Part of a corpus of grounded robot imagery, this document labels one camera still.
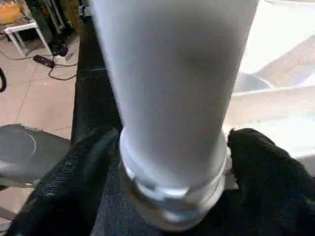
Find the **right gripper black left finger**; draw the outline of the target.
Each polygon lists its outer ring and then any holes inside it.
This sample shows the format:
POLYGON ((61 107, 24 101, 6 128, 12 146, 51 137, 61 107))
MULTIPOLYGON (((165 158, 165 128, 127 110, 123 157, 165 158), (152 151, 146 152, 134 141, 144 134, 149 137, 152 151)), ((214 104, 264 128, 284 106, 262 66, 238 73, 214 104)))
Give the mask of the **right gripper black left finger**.
POLYGON ((90 235, 118 134, 114 127, 99 127, 76 142, 31 192, 5 235, 90 235))

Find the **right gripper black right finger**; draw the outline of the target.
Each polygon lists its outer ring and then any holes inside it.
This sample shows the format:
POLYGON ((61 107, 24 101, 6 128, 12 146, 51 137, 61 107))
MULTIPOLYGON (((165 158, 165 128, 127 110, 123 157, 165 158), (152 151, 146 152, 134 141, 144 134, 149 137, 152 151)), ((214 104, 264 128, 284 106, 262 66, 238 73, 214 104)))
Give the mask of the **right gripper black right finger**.
POLYGON ((315 180, 305 167, 252 128, 228 134, 238 190, 224 199, 223 236, 312 236, 315 180))

